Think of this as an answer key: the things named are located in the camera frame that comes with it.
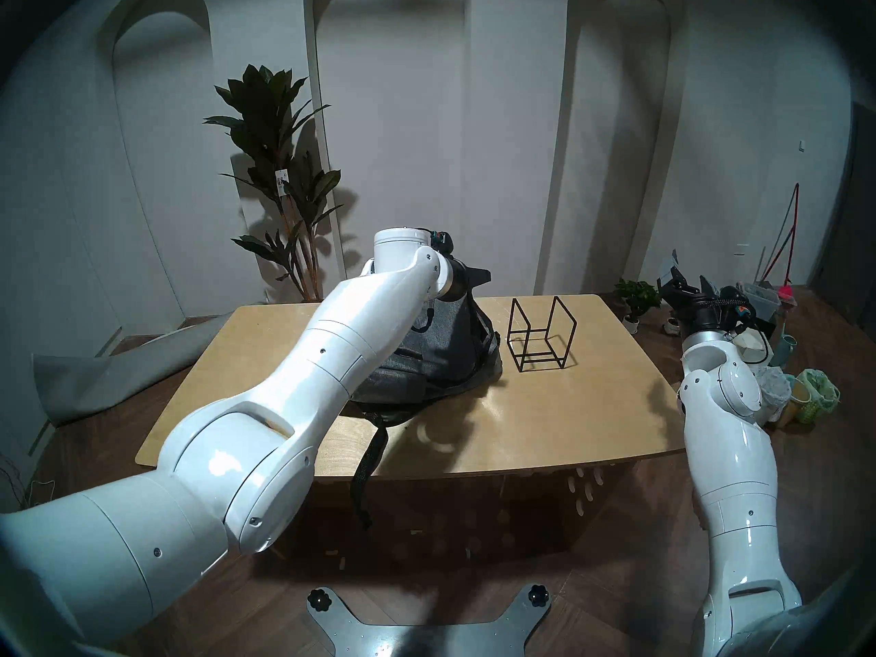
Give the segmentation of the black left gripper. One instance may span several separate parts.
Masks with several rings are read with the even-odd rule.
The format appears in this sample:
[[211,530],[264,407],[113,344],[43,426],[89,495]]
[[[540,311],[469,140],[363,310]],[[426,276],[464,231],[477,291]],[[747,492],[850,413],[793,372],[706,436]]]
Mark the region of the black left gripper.
[[449,269],[452,271],[452,282],[445,292],[445,300],[460,300],[471,289],[491,282],[491,272],[487,269],[465,266],[458,260],[449,260]]

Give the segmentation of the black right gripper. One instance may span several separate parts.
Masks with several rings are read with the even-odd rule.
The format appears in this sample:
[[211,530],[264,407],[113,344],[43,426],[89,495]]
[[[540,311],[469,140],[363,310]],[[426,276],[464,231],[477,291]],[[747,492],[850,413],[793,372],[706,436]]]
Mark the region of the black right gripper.
[[737,335],[753,326],[753,305],[738,288],[725,286],[718,292],[704,275],[699,280],[701,290],[687,286],[676,250],[660,265],[660,297],[670,305],[670,315],[683,335],[704,331]]

